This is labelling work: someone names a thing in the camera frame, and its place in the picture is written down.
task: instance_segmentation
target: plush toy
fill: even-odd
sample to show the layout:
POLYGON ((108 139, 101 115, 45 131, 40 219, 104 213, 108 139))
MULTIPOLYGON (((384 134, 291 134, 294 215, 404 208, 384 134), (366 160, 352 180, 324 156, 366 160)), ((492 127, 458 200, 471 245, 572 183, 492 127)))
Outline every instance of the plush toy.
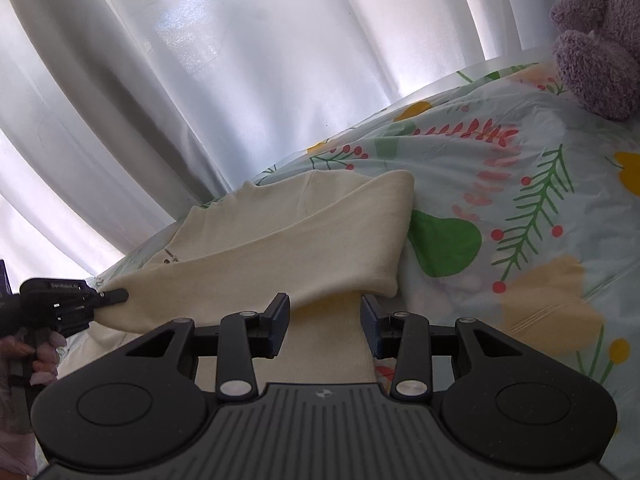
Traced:
POLYGON ((554 55, 584 108, 626 120, 640 110, 640 0, 560 0, 554 55))

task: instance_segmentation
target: bed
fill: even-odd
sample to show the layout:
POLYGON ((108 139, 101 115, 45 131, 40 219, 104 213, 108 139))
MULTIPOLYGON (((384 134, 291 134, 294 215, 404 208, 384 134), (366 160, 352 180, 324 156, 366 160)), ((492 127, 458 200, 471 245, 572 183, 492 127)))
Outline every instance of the bed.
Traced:
MULTIPOLYGON (((612 123, 582 110, 548 53, 537 50, 453 74, 267 168, 254 183, 312 169, 411 171, 415 203, 400 293, 385 307, 437 324, 477 317, 601 383, 619 416, 602 463, 636 478, 638 120, 612 123)), ((179 225, 94 285, 140 268, 179 225)), ((393 362, 375 364, 388 387, 393 362)), ((450 381, 447 362, 434 363, 435 385, 450 381)))

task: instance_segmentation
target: folded garment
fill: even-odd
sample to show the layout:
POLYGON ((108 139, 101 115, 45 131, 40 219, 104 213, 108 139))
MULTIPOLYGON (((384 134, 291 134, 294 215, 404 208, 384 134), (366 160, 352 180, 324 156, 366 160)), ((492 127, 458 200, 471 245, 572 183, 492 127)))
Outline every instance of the folded garment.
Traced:
MULTIPOLYGON (((96 311, 97 324, 61 373, 175 317, 219 324, 233 312, 261 312, 286 292, 289 330, 278 358, 254 361, 260 386, 375 381, 360 294, 395 295, 413 189, 407 171, 374 179, 309 171, 268 186, 247 182, 208 208, 192 208, 164 250, 103 285, 126 288, 129 300, 96 311)), ((204 389, 214 384, 214 361, 200 364, 196 382, 204 389)))

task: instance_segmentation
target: teddy bear arm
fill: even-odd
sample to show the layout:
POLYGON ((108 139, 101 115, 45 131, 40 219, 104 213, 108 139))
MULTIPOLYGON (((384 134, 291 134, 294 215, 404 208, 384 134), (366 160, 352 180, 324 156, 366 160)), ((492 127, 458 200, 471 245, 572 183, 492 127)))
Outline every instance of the teddy bear arm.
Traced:
POLYGON ((560 0, 551 9, 551 20, 560 32, 588 34, 603 22, 607 0, 560 0))

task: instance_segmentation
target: white curtain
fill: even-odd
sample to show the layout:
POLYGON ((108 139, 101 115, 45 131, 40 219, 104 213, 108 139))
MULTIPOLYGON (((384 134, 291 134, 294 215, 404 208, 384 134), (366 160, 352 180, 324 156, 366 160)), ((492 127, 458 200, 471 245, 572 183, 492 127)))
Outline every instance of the white curtain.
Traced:
POLYGON ((549 44, 554 1, 0 0, 3 156, 58 200, 0 172, 0 258, 95 274, 289 153, 549 44), (16 215, 49 252, 6 234, 16 215))

